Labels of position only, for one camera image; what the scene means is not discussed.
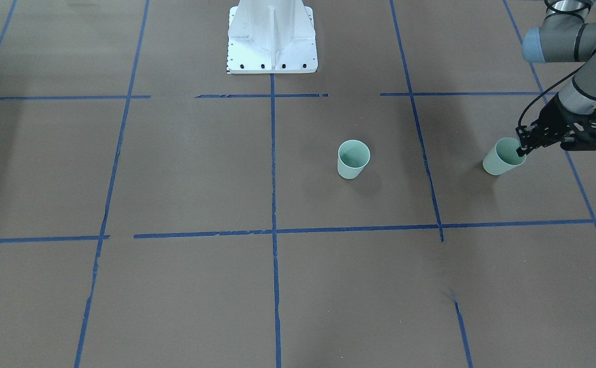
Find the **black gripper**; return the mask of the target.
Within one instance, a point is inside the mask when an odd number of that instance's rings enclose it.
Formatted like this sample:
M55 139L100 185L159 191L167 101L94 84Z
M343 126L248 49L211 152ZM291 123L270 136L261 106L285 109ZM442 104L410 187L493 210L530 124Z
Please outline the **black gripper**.
M533 149L545 148L559 143L562 149L577 147L577 124L584 120L583 114L577 114L566 108L559 97L554 97L540 111L538 118L529 126L520 124L516 128L519 147L516 153L525 157Z

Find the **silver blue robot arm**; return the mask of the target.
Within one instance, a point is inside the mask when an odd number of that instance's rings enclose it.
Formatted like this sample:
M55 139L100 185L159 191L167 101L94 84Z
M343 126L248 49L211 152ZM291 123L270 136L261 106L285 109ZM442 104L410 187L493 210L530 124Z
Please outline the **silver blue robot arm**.
M540 27L528 30L522 56L531 63L578 62L557 82L560 90L531 124L518 123L516 153L560 144L566 151L596 151L596 22L586 21L596 1L546 1Z

